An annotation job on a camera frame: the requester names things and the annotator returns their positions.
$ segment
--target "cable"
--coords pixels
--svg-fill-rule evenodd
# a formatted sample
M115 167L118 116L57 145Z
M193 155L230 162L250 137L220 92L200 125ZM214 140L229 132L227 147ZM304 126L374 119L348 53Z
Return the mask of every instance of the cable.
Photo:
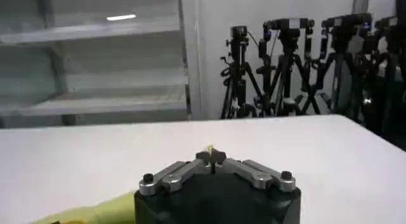
M255 40L254 36L252 36L251 32L249 32L249 31L247 30L247 33L248 33L248 35L249 35L249 36L252 38L252 40L254 41L254 43L255 43L256 47L258 47L258 48L259 48L259 45L258 45L258 43L256 42L256 40Z
M272 49L271 49L271 55L270 55L270 58L271 58L271 59L272 59L273 49L275 48L275 43L276 43L276 41L277 41L278 35L279 35L279 30L277 31L277 33L275 34L275 37L273 38Z

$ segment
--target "shelf board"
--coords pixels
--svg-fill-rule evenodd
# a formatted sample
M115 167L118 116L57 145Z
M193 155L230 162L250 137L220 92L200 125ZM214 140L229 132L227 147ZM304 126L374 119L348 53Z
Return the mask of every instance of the shelf board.
M76 91L19 111L21 115L68 115L187 108L184 86Z
M55 27L32 32L0 35L0 46L19 44L49 43L91 39L97 37L129 36L156 32L179 31L178 16L168 16L151 19L136 19L131 23L109 23L100 25L80 25L70 27Z

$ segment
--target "tripod head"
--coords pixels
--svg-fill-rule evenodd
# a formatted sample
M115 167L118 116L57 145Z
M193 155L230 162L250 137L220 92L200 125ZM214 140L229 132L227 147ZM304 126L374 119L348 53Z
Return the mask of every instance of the tripod head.
M406 27L396 16L386 17L375 23L377 32L385 36L388 42L388 52L398 53L405 44Z
M269 20L263 24L264 32L269 30L279 30L279 40L284 46L285 54L293 54L298 48L298 39L300 37L300 29L306 29L305 39L305 58L310 58L311 38L315 21L307 18L282 18L277 20Z
M231 45L231 56L235 63L243 63L241 54L245 54L248 46L248 37L247 37L247 27L246 26L234 26L231 28L231 42L226 40L226 45Z
M327 54L328 33L332 35L331 47L337 53L345 53L353 36L359 27L369 30L372 23L370 13L351 14L328 18L322 22L322 48L320 58L325 59Z

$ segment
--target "black screw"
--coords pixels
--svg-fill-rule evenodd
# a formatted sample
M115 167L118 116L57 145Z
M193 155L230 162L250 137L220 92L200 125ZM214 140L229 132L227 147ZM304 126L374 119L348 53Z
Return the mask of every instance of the black screw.
M144 181L144 183L152 183L154 181L154 175L153 174L145 174L143 176L143 181Z
M283 180L291 180L292 179L292 173L290 171L283 171L282 174L280 175L280 177Z

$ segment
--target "white wall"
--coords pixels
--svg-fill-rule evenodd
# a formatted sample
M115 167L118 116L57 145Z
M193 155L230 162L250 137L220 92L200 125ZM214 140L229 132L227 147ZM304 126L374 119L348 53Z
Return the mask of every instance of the white wall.
M313 40L313 56L318 56L320 51L320 24L330 16L350 14L353 0L197 0L197 14L199 23L199 53L202 82L203 109L207 116L217 119L221 112L221 105L225 93L223 79L219 73L225 64L219 57L227 55L229 48L225 46L225 39L230 37L230 27L247 25L248 29L258 40L262 37L262 24L265 20L288 17L314 18L316 27ZM247 61L252 69L261 66L258 51L250 40L247 52ZM279 42L273 54L273 63L282 52ZM299 55L303 55L303 38L299 44ZM262 87L262 78L256 76ZM332 81L332 69L327 74L326 84ZM292 75L292 96L299 94L301 80L299 72ZM248 83L247 101L252 101L254 89Z
M396 15L395 0L369 0L368 11L374 15L374 21Z

